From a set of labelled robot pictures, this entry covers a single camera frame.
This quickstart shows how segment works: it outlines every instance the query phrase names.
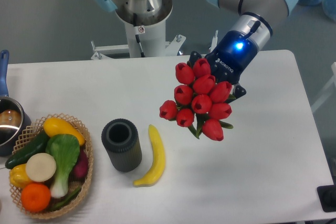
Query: yellow bell pepper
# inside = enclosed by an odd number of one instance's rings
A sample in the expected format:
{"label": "yellow bell pepper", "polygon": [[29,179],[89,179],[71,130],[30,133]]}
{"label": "yellow bell pepper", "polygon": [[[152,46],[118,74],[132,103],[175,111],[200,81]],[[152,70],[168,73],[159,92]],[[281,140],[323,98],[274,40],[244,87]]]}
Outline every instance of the yellow bell pepper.
{"label": "yellow bell pepper", "polygon": [[26,164],[17,165],[9,171],[9,181],[12,185],[25,188],[33,181],[27,176]]}

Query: black cylindrical cup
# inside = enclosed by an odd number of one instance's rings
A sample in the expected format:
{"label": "black cylindrical cup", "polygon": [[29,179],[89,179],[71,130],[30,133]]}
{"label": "black cylindrical cup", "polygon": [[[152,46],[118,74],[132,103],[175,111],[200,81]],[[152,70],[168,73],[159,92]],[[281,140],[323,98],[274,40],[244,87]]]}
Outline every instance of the black cylindrical cup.
{"label": "black cylindrical cup", "polygon": [[126,119],[109,122],[101,134],[102,143],[112,165],[120,172],[130,172],[142,160],[139,135],[135,125]]}

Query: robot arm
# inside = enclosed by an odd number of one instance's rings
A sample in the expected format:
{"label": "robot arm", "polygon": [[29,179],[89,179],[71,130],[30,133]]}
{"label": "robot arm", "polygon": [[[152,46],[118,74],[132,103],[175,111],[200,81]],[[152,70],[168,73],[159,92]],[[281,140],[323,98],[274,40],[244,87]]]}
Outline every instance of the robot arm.
{"label": "robot arm", "polygon": [[[242,72],[271,38],[273,29],[281,24],[296,6],[298,0],[207,0],[217,8],[236,11],[240,18],[205,58],[218,82],[234,85],[239,98],[246,90],[239,85]],[[195,52],[190,60],[199,58]]]}

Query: wicker basket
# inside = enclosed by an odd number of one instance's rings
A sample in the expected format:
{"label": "wicker basket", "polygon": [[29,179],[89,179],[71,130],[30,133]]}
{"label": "wicker basket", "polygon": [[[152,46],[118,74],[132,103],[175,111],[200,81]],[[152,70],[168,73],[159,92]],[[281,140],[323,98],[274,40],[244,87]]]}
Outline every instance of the wicker basket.
{"label": "wicker basket", "polygon": [[[81,191],[77,195],[75,199],[73,199],[68,205],[62,207],[61,209],[53,212],[42,211],[39,213],[33,213],[25,210],[22,206],[20,197],[22,189],[15,187],[14,185],[10,184],[10,195],[13,199],[15,205],[23,212],[25,215],[28,215],[34,219],[51,219],[62,216],[69,211],[73,210],[85,197],[87,194],[92,178],[92,169],[93,169],[93,151],[92,151],[92,142],[90,138],[90,133],[85,125],[73,116],[69,116],[66,114],[54,114],[48,115],[47,117],[43,117],[39,120],[36,120],[35,123],[32,123],[31,126],[28,126],[25,130],[22,131],[22,134],[19,136],[18,140],[16,141],[16,145],[13,150],[13,154],[16,153],[19,149],[23,148],[29,141],[31,141],[42,129],[43,124],[47,118],[62,118],[68,121],[72,126],[74,126],[78,131],[80,131],[85,140],[85,153],[89,159],[89,170],[86,178],[84,180],[78,181],[76,180],[71,174],[69,176],[69,192],[75,190],[78,186],[81,186]],[[59,201],[58,199],[51,199],[50,203],[53,204]]]}

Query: white table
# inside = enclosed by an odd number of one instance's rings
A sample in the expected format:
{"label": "white table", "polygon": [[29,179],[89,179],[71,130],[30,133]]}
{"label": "white table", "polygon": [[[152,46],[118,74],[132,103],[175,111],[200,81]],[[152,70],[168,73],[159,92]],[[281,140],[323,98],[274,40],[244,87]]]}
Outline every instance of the white table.
{"label": "white table", "polygon": [[[331,185],[319,135],[289,51],[265,51],[243,73],[247,95],[232,103],[234,125],[222,142],[195,139],[188,129],[159,118],[173,99],[175,65],[187,56],[10,65],[9,95],[32,120],[65,112],[88,127],[94,173],[85,201],[51,223],[250,224],[336,217],[320,206],[316,188]],[[117,172],[101,144],[111,120],[138,128],[143,160]],[[132,181],[151,166],[148,125],[166,150],[166,169],[153,187]],[[40,223],[11,202],[8,170],[0,170],[0,223]]]}

